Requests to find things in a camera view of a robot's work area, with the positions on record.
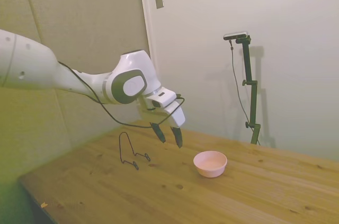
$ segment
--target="black cable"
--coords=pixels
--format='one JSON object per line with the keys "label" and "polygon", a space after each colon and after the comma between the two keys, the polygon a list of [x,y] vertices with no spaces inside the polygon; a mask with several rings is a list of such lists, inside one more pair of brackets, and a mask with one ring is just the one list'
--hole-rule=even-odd
{"label": "black cable", "polygon": [[238,80],[237,80],[237,76],[235,75],[235,70],[234,70],[234,55],[233,55],[233,45],[232,45],[232,41],[229,40],[229,43],[231,45],[231,52],[232,52],[232,69],[233,69],[233,75],[234,75],[234,79],[235,79],[235,85],[237,86],[237,93],[238,93],[238,99],[239,99],[239,102],[240,102],[240,106],[242,106],[242,110],[244,111],[244,114],[246,116],[246,119],[247,119],[247,122],[249,123],[249,119],[248,119],[248,116],[247,116],[247,113],[244,109],[244,106],[243,106],[243,102],[240,98],[240,94],[239,94],[239,86],[238,86]]}
{"label": "black cable", "polygon": [[[68,67],[66,64],[64,64],[63,62],[59,62],[61,65],[63,65],[64,67],[66,67],[67,69],[70,70],[70,72],[72,72],[74,74],[74,76],[76,76],[83,84],[85,84],[94,94],[94,96],[97,99],[97,102],[101,105],[101,107],[106,111],[106,113],[117,123],[121,124],[121,125],[125,125],[125,126],[130,126],[130,127],[136,127],[136,128],[143,128],[143,129],[151,129],[153,128],[152,126],[140,126],[140,125],[134,125],[134,124],[129,124],[129,123],[124,123],[124,122],[120,122],[118,121],[104,106],[104,104],[100,101],[98,95],[96,94],[96,92],[89,86],[88,83],[86,83],[81,77],[79,77],[70,67]],[[181,97],[180,95],[177,95],[177,100],[182,100],[182,102],[179,104],[179,106],[177,106],[172,113],[170,113],[168,116],[166,116],[161,122],[157,123],[156,125],[160,125],[162,124],[164,121],[166,121],[178,108],[180,108],[180,106],[185,102],[185,98]]]}

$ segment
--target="white wall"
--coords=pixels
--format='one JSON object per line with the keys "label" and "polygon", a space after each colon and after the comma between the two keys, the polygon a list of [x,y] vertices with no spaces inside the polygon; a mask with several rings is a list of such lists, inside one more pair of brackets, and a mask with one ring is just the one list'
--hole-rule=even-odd
{"label": "white wall", "polygon": [[[262,145],[339,160],[339,0],[143,0],[165,87],[186,98],[186,128],[250,142],[225,33],[252,37]],[[245,77],[235,48],[238,81]],[[250,88],[240,86],[249,113]]]}

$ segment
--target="pink bowl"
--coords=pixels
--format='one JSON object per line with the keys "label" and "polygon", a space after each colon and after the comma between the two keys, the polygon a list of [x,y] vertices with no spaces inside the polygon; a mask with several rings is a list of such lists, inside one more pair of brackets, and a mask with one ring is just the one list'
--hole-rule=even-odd
{"label": "pink bowl", "polygon": [[217,177],[224,172],[227,158],[218,151],[203,151],[194,157],[193,163],[199,174],[204,177],[212,178]]}

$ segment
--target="black metal stand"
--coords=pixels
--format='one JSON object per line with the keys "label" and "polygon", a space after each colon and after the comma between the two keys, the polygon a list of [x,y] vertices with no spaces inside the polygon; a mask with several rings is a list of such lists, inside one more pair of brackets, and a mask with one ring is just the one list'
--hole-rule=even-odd
{"label": "black metal stand", "polygon": [[236,39],[237,44],[243,45],[243,53],[244,53],[244,63],[245,63],[245,73],[246,80],[243,81],[244,85],[251,86],[251,113],[249,114],[249,123],[246,122],[246,128],[250,127],[253,129],[251,144],[257,144],[258,136],[260,132],[261,125],[255,123],[256,119],[256,96],[258,89],[258,81],[252,80],[252,72],[251,72],[251,60],[249,58],[249,44],[251,43],[251,37],[248,35],[244,38]]}
{"label": "black metal stand", "polygon": [[140,153],[135,153],[134,152],[134,149],[133,149],[133,146],[132,146],[132,143],[131,143],[131,140],[129,139],[129,136],[128,136],[128,134],[127,134],[127,132],[122,132],[122,133],[120,133],[120,135],[119,135],[119,152],[120,152],[120,160],[121,160],[121,163],[128,163],[128,164],[131,164],[131,165],[133,165],[135,168],[136,168],[136,170],[139,170],[139,167],[138,167],[138,165],[137,165],[137,163],[136,162],[128,162],[127,160],[122,160],[122,156],[121,156],[121,135],[122,134],[126,134],[126,136],[127,136],[127,139],[128,139],[128,141],[129,141],[129,145],[131,146],[131,149],[132,149],[132,153],[133,153],[133,155],[134,156],[137,156],[137,155],[140,155],[140,156],[143,156],[143,157],[145,157],[149,162],[150,162],[150,158],[149,158],[149,156],[148,156],[148,154],[144,154],[144,155],[142,155],[142,154],[140,154]]}

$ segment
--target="wooden table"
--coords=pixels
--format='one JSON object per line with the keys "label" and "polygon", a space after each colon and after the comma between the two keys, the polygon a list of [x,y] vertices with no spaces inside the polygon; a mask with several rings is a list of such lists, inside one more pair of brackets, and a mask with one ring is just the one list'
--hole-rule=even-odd
{"label": "wooden table", "polygon": [[[184,146],[152,130],[121,127],[21,178],[56,223],[339,223],[339,163],[183,131]],[[118,137],[126,131],[122,164]],[[193,157],[217,150],[223,175],[200,176]]]}

